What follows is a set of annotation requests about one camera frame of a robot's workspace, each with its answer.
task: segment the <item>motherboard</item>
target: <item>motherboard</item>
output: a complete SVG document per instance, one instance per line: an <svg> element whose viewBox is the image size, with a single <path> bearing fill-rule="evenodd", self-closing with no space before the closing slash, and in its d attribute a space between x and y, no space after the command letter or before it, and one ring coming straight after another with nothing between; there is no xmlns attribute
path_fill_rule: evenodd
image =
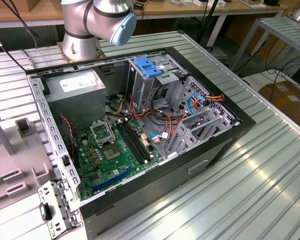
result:
<svg viewBox="0 0 300 240"><path fill-rule="evenodd" d="M163 160L135 119L119 124L94 123L91 131L75 136L74 141L78 149L76 170L81 179L81 200Z"/></svg>

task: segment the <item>yellow wire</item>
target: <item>yellow wire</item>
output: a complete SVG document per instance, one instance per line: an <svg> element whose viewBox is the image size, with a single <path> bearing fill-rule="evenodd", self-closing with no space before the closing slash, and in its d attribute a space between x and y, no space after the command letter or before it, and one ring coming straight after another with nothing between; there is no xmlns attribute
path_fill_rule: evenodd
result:
<svg viewBox="0 0 300 240"><path fill-rule="evenodd" d="M118 115L121 112L123 103L124 103L124 100L122 99L121 102L120 102L120 107L116 112L113 113L114 115Z"/></svg>

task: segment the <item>wire bundle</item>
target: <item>wire bundle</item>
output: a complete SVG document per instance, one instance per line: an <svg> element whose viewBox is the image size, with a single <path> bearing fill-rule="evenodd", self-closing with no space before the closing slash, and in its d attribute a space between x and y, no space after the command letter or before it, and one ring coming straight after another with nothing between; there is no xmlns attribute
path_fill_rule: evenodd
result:
<svg viewBox="0 0 300 240"><path fill-rule="evenodd" d="M62 114L60 114L59 117L62 118L66 122L66 124L69 128L70 136L71 136L71 146L72 146L72 159L74 159L74 157L75 157L75 142L74 142L74 133L71 128L72 123L70 123L68 121L68 119L65 116L63 116Z"/></svg>

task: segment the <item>wooden table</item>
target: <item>wooden table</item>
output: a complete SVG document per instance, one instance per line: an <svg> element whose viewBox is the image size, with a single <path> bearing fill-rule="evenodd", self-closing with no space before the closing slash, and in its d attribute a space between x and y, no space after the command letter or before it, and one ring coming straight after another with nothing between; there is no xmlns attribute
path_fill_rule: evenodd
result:
<svg viewBox="0 0 300 240"><path fill-rule="evenodd" d="M276 13L276 17L280 17L287 7L268 6L267 8L250 8L239 0L233 0L226 3L225 7L216 8L213 16L219 16L207 43L213 46L218 33L228 15L247 15L247 14L265 14ZM135 14L138 19L170 19L170 18L188 18L202 17L205 7L199 7L193 3L185 3L177 6L170 0L164 2L147 1L144 4L144 16L141 11L136 10ZM46 25L63 25L63 12L59 0L41 0L30 12L20 12L22 19L28 26L46 26ZM0 7L0 28L22 27L22 24L7 8Z"/></svg>

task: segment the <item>cardboard box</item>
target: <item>cardboard box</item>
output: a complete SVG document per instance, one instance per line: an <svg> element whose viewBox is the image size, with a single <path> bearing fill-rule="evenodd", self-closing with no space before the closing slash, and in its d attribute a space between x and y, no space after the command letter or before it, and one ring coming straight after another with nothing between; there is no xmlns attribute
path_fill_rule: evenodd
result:
<svg viewBox="0 0 300 240"><path fill-rule="evenodd" d="M40 0L12 0L12 1L19 12L30 12L30 10L33 9L34 6ZM9 4L10 7L12 7L12 9L14 9L10 1L6 0L6 3ZM1 0L0 0L0 7L7 8L7 6Z"/></svg>
<svg viewBox="0 0 300 240"><path fill-rule="evenodd" d="M259 90L259 94L270 99L273 83ZM290 81L275 84L271 103L300 126L300 89Z"/></svg>

